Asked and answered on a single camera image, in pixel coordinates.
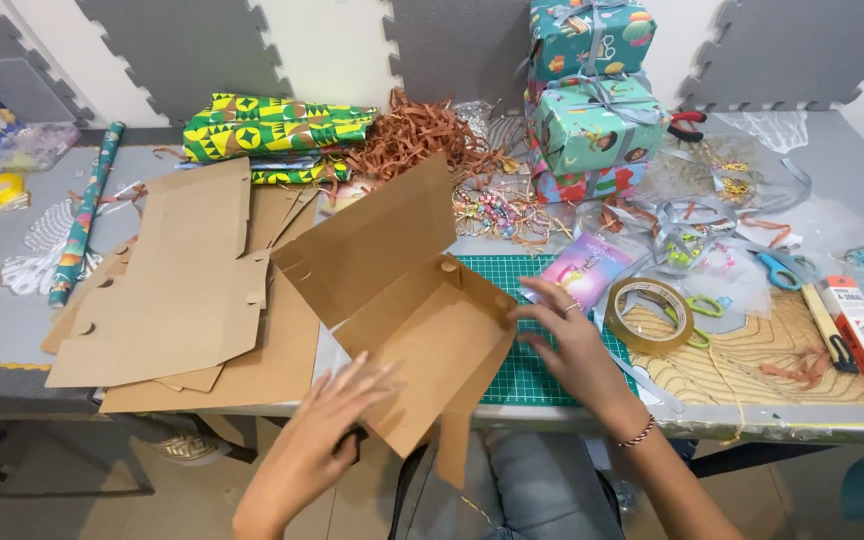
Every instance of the woman's right hand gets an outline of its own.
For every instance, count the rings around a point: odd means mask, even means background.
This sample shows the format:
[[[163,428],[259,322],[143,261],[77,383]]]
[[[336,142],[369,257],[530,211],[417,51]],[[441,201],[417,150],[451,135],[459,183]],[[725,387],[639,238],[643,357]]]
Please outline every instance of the woman's right hand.
[[[518,340],[538,353],[565,391],[591,411],[615,440],[640,434],[649,421],[649,412],[629,390],[598,328],[580,308],[568,309],[575,300],[557,284],[538,277],[521,277],[519,281],[541,298],[538,303],[520,305],[510,318],[535,319],[556,338],[558,350],[534,333],[521,333]]]

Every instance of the red pliers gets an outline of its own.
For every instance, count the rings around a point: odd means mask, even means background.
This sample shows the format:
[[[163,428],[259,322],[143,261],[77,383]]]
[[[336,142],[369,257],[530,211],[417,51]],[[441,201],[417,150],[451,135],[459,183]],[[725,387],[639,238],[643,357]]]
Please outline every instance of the red pliers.
[[[672,115],[672,123],[669,124],[669,133],[676,139],[683,142],[699,142],[705,135],[701,131],[695,129],[693,122],[702,123],[709,117],[704,112],[698,110],[690,110],[688,112],[676,112]],[[680,122],[688,122],[689,127],[686,128]]]

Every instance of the jewelry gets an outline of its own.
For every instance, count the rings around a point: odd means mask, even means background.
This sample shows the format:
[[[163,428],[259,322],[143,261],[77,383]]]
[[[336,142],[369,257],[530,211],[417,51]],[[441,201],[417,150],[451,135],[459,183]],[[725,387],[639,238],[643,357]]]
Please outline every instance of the jewelry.
[[[649,435],[649,432],[651,432],[655,426],[656,426],[656,417],[652,416],[650,414],[649,415],[649,424],[645,426],[645,429],[642,429],[642,433],[640,433],[638,436],[636,436],[633,439],[625,441],[624,443],[618,443],[619,448],[629,448],[629,447],[633,447],[633,446],[636,446],[637,444],[641,443],[643,440],[645,440],[645,437]]]

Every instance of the green cutting mat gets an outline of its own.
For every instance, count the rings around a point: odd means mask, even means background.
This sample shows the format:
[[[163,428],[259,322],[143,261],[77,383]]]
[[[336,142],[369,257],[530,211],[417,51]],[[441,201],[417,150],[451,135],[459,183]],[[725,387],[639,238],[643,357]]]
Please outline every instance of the green cutting mat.
[[[556,260],[558,255],[540,254],[535,257],[527,254],[507,255],[460,255],[459,261],[478,272],[490,282],[515,297],[520,304],[528,304],[519,292],[520,276],[538,276]],[[519,321],[518,329],[544,336],[552,344],[555,340],[549,332],[536,321]],[[608,328],[602,334],[606,347],[629,363],[629,350]],[[623,374],[625,382],[636,396],[639,395],[636,383],[629,375]],[[505,362],[479,401],[489,405],[528,405],[546,407],[579,407],[579,403],[566,393],[555,376],[546,370],[546,365],[534,350],[516,341],[505,357]]]

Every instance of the white wall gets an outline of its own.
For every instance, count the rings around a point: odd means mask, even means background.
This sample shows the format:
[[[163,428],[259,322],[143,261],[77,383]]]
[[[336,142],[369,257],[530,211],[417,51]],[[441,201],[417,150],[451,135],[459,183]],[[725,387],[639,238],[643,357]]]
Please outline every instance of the white wall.
[[[289,79],[300,99],[383,106],[392,87],[402,83],[389,72],[389,54],[398,47],[382,32],[382,18],[394,16],[387,0],[223,1],[247,1],[262,8],[270,27],[264,39],[274,42],[282,58],[278,75]],[[699,46],[714,37],[714,16],[721,1],[646,4],[659,28],[644,66],[655,97],[674,108],[680,84],[695,70]],[[145,101],[148,92],[126,75],[126,60],[106,47],[102,27],[86,19],[75,0],[0,0],[0,14],[28,34],[23,44],[39,49],[52,64],[53,76],[78,92],[82,104],[96,113],[97,126],[112,119],[136,128],[168,125]],[[354,44],[338,31],[320,31],[309,38],[307,25],[294,23],[309,19],[319,27],[350,29]],[[842,106],[842,113],[864,137],[864,91],[855,102]]]

